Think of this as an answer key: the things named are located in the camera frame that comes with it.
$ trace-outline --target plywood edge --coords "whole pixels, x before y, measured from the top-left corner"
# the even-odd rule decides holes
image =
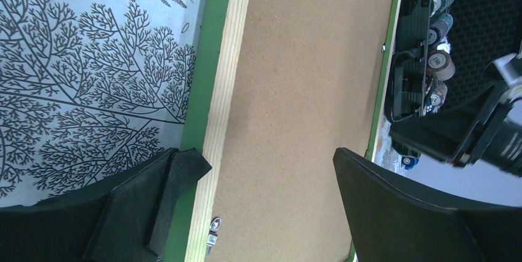
[[[397,29],[397,21],[399,17],[399,9],[401,0],[392,0],[390,10],[390,22],[388,23],[388,33],[386,37],[386,51],[382,59],[382,69],[380,72],[379,89],[377,90],[377,99],[375,101],[375,111],[372,120],[372,129],[370,132],[370,141],[366,158],[370,161],[375,160],[377,152],[377,141],[379,140],[380,122],[382,120],[384,99],[386,97],[386,88],[388,84],[388,75],[390,74],[390,65],[392,62],[393,48],[395,48],[395,31]]]
[[[203,261],[205,258],[248,2],[228,1],[202,152],[212,170],[198,182],[196,188],[185,261]]]

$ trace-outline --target branch pattern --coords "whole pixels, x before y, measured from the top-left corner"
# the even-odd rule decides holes
[[[195,48],[129,1],[0,0],[0,198],[114,175],[163,150],[158,122],[185,122]]]

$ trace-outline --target brown fiberboard panel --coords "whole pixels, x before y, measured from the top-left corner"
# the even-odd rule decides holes
[[[332,157],[368,146],[391,3],[250,0],[208,261],[348,255]]]

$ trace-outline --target gray surface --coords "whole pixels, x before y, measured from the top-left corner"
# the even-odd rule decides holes
[[[511,110],[509,118],[522,124],[522,102]],[[504,173],[486,162],[478,161],[464,169],[440,163],[425,154],[406,177],[435,189],[493,204],[522,206],[522,178]]]

